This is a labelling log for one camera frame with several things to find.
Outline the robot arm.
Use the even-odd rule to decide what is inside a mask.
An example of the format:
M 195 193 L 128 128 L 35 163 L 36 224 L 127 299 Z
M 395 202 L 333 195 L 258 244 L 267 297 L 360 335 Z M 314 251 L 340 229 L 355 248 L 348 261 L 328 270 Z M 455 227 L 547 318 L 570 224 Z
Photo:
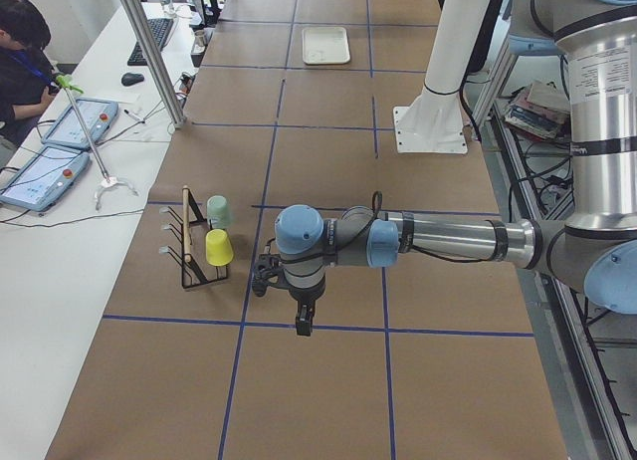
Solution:
M 552 40 L 568 61 L 574 210 L 563 221 L 477 223 L 355 207 L 338 219 L 293 205 L 278 253 L 252 288 L 287 290 L 296 330 L 312 332 L 330 265 L 392 265 L 411 251 L 453 262 L 507 261 L 553 276 L 610 311 L 636 311 L 636 0 L 514 0 L 512 30 Z

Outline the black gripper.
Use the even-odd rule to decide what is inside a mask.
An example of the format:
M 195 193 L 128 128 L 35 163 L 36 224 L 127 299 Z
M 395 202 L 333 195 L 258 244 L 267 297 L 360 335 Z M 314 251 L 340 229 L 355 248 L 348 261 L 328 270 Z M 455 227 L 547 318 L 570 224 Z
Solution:
M 324 283 L 309 288 L 291 287 L 290 295 L 298 302 L 295 326 L 298 336 L 310 337 L 313 333 L 316 301 L 324 294 Z

